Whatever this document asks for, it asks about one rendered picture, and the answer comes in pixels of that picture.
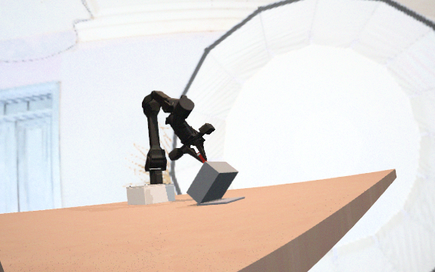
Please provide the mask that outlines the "grey panel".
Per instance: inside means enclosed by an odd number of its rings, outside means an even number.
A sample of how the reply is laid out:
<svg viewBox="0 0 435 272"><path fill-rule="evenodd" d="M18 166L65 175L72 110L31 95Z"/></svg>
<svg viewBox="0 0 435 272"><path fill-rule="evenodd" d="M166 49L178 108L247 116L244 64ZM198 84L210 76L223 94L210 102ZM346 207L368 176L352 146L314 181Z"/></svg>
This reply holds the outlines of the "grey panel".
<svg viewBox="0 0 435 272"><path fill-rule="evenodd" d="M245 196L222 199L239 172L227 162L205 161L193 179L187 194L197 206L219 205L244 199Z"/></svg>

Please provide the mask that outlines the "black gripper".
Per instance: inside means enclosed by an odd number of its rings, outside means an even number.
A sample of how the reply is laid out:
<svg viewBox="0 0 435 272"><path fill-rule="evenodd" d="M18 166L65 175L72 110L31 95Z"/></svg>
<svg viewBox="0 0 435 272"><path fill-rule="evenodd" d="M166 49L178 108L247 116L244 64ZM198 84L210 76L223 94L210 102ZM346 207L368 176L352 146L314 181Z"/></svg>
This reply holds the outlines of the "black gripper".
<svg viewBox="0 0 435 272"><path fill-rule="evenodd" d="M199 128L199 133L195 134L187 122L182 122L181 124L179 124L174 128L174 134L177 135L177 137L180 139L180 142L181 144L183 144L183 146L172 150L168 154L169 159L171 161L177 161L184 154L189 154L195 159L199 160L201 163L203 163L203 161L199 158L199 156L197 156L197 152L195 151L195 149L191 148L191 145L194 144L197 150L202 155L203 159L207 161L207 157L205 155L205 150L204 150L205 139L203 138L203 135L211 134L214 130L215 128L212 124L205 123L202 127Z"/></svg>

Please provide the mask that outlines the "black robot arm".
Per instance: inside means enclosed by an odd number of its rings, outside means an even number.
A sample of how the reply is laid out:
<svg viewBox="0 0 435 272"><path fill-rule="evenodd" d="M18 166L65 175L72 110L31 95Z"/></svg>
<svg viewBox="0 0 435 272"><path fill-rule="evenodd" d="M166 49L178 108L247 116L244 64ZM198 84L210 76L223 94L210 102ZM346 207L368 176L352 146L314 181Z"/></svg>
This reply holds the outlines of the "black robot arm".
<svg viewBox="0 0 435 272"><path fill-rule="evenodd" d="M142 108L147 117L148 132L150 140L150 150L147 153L145 162L145 172L149 172L150 184L163 184L162 171L166 171L167 159L165 150L160 147L159 127L157 115L160 108L165 113L170 113L165 117L165 124L170 124L174 129L190 115L195 104L187 96L182 95L180 99L171 98L164 94L164 91L151 91L142 101ZM150 169L158 168L158 169Z"/></svg>

